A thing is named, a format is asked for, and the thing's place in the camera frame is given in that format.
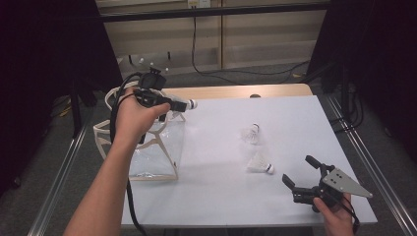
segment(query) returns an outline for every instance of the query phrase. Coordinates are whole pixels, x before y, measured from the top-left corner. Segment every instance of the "human arm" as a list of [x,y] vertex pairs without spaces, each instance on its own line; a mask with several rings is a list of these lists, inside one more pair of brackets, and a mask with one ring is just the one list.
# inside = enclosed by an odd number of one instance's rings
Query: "human arm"
[[[341,203],[350,209],[351,196],[344,194]],[[328,208],[320,198],[313,199],[316,208],[325,218],[327,236],[353,236],[352,215],[341,206]]]
[[[126,94],[132,93],[128,88]],[[118,235],[129,166],[135,147],[169,104],[144,108],[134,96],[119,106],[116,135],[110,151],[73,214],[64,235]]]

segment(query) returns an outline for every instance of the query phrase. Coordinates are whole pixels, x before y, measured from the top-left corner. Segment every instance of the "forearm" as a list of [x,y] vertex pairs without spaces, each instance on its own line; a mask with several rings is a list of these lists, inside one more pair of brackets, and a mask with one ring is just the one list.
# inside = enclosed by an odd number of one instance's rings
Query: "forearm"
[[67,226],[66,235],[118,235],[129,166],[136,144],[114,141],[91,187]]

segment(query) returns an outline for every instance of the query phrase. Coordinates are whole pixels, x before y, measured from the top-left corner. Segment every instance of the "hand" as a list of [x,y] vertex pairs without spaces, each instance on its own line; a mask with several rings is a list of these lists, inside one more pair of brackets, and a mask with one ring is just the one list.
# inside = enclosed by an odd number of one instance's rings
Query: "hand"
[[[133,88],[126,88],[125,96],[132,93]],[[119,105],[115,141],[123,140],[137,144],[141,136],[150,129],[154,120],[166,114],[169,108],[168,103],[146,108],[138,103],[134,95],[127,97]]]
[[[344,197],[346,199],[343,198],[341,203],[345,205],[347,208],[351,209],[349,204],[351,199],[350,195],[344,194]],[[316,208],[325,217],[325,229],[327,236],[354,235],[352,229],[352,216],[349,212],[347,212],[339,205],[336,205],[332,209],[330,209],[320,198],[314,198],[313,201]]]

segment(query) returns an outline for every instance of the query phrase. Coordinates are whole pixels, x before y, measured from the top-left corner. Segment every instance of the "white tabletop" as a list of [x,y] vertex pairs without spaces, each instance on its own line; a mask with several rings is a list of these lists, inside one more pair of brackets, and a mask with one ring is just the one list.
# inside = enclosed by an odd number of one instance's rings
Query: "white tabletop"
[[[320,172],[306,155],[341,168],[357,181],[315,96],[199,100],[187,119],[177,181],[134,181],[138,221],[153,227],[310,226],[323,222],[311,206],[294,204],[282,183],[287,174],[297,187],[317,186]],[[240,139],[240,130],[260,125],[260,142]],[[273,175],[246,166],[261,151]],[[352,204],[362,223],[377,219],[365,198]],[[127,199],[122,225],[132,225]]]

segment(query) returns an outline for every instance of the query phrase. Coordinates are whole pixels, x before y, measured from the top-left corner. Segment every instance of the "gray carpet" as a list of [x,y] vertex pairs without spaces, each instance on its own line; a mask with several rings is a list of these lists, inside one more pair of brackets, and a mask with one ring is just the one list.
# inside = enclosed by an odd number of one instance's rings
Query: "gray carpet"
[[[263,73],[277,72],[291,68],[293,65],[275,65],[265,67],[245,68],[242,70],[258,71]],[[307,66],[294,70],[294,73],[306,71]],[[288,73],[275,76],[255,76],[243,73],[221,73],[218,76],[227,78],[230,81],[244,85],[252,84],[279,84],[283,81],[295,83],[299,79],[288,78]],[[200,87],[200,86],[230,86],[227,81],[219,78],[206,78],[196,73],[167,76],[167,88],[178,87]],[[320,81],[310,84],[312,91],[316,94],[324,107],[329,119],[334,118],[326,96],[320,90]],[[44,235],[61,235],[74,209],[78,205],[82,195],[89,187],[101,163],[101,156],[95,147],[91,125],[96,124],[108,116],[108,110],[102,102],[104,94],[98,93],[99,103],[93,108],[92,117],[89,122],[86,136],[78,151],[77,158],[72,166],[61,197],[54,213],[51,215],[48,227]],[[54,114],[62,109],[63,105],[54,110]],[[87,114],[90,108],[83,107],[82,113]],[[405,153],[401,144],[386,135],[385,127],[372,109],[365,104],[365,119],[357,131],[366,144],[368,150],[386,175],[387,180],[394,187],[413,218],[417,216],[417,199],[413,198],[413,189],[417,185],[417,167]],[[53,183],[68,146],[72,141],[72,119],[71,113],[64,117],[55,117],[50,124],[42,144],[39,146],[36,155],[22,175],[22,187],[6,192],[0,199],[0,235],[28,235],[30,227],[47,196]],[[378,194],[379,190],[373,179],[363,166],[356,150],[344,133],[337,134],[347,158],[352,165],[361,184],[375,197],[370,199],[378,223],[363,225],[357,235],[404,235],[387,204]],[[278,235],[277,229],[263,229],[265,235]],[[200,229],[184,230],[180,235],[222,235],[221,229]],[[150,230],[149,235],[163,235],[163,230]],[[139,235],[134,230],[123,230],[123,235]],[[324,235],[322,227],[314,228],[315,235]]]

